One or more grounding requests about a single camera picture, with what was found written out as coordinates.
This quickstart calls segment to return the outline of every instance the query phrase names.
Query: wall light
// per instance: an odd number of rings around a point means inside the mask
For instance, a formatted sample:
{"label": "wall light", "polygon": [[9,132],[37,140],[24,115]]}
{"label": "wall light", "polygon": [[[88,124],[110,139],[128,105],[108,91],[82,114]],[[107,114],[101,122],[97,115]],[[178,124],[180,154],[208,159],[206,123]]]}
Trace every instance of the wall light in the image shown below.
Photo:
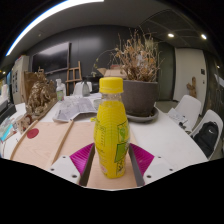
{"label": "wall light", "polygon": [[41,14],[39,17],[37,17],[32,23],[30,23],[24,30],[23,32],[17,37],[17,39],[14,41],[14,43],[12,44],[12,46],[9,48],[6,56],[10,55],[10,53],[12,52],[12,50],[15,48],[15,46],[19,43],[19,41],[33,28],[35,27],[37,24],[39,24],[40,22],[42,22],[43,20],[45,20],[46,18],[64,10],[64,9],[68,9],[70,7],[73,6],[77,6],[77,5],[81,5],[81,4],[86,4],[86,3],[93,3],[93,2],[104,2],[104,0],[67,0],[64,1],[52,8],[50,8],[49,10],[47,10],[46,12],[44,12],[43,14]]}
{"label": "wall light", "polygon": [[169,37],[174,37],[174,35],[172,33],[169,33],[168,36]]}
{"label": "wall light", "polygon": [[207,37],[204,34],[202,34],[201,37],[205,40],[207,39]]}

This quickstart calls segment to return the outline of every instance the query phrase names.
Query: yellow bottle cap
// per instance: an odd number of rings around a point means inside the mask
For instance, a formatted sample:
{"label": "yellow bottle cap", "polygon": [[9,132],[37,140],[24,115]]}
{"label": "yellow bottle cap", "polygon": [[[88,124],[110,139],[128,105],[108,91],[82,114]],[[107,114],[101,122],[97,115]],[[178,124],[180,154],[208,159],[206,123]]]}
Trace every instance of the yellow bottle cap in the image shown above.
{"label": "yellow bottle cap", "polygon": [[123,79],[119,77],[107,77],[100,79],[101,93],[123,93]]}

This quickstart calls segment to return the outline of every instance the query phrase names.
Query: plastic bottle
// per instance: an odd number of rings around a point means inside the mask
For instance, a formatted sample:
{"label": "plastic bottle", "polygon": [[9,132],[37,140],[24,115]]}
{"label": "plastic bottle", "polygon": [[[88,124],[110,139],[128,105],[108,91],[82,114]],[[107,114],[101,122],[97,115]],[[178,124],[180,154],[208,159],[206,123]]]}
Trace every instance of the plastic bottle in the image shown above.
{"label": "plastic bottle", "polygon": [[82,86],[82,96],[89,96],[90,95],[90,91],[89,91],[89,86],[87,84],[87,79],[83,78],[83,86]]}
{"label": "plastic bottle", "polygon": [[108,178],[125,173],[125,158],[129,148],[129,124],[121,99],[123,79],[100,79],[101,103],[98,108],[94,142],[99,154],[102,172]]}
{"label": "plastic bottle", "polygon": [[64,96],[66,96],[66,87],[64,83],[61,83],[61,87],[63,89]]}
{"label": "plastic bottle", "polygon": [[58,101],[63,101],[64,92],[63,92],[63,86],[61,85],[61,79],[56,79],[56,82],[57,82],[57,88],[56,88],[57,99]]}

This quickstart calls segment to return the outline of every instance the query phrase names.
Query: gray pot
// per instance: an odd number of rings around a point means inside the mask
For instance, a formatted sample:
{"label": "gray pot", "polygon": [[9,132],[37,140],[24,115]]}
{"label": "gray pot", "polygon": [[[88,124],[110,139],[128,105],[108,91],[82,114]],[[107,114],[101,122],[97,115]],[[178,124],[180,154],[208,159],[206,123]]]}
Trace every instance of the gray pot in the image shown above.
{"label": "gray pot", "polygon": [[158,96],[157,82],[124,80],[121,94],[126,114],[149,117]]}

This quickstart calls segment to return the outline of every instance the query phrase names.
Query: dried flower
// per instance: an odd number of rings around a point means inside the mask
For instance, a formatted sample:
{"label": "dried flower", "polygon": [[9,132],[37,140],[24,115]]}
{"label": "dried flower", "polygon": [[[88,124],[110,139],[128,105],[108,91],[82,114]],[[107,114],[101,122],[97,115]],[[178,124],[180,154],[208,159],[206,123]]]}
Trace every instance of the dried flower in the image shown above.
{"label": "dried flower", "polygon": [[124,42],[121,45],[121,37],[119,36],[119,46],[115,49],[104,51],[99,55],[99,57],[105,52],[110,51],[113,56],[113,60],[109,63],[113,63],[114,60],[119,59],[120,73],[126,73],[128,80],[144,81],[144,82],[155,82],[157,77],[157,72],[160,69],[160,64],[158,64],[159,53],[158,52],[158,42],[154,42],[151,33],[146,37],[146,34],[140,36],[138,31],[135,30],[134,34],[130,31],[131,39]]}

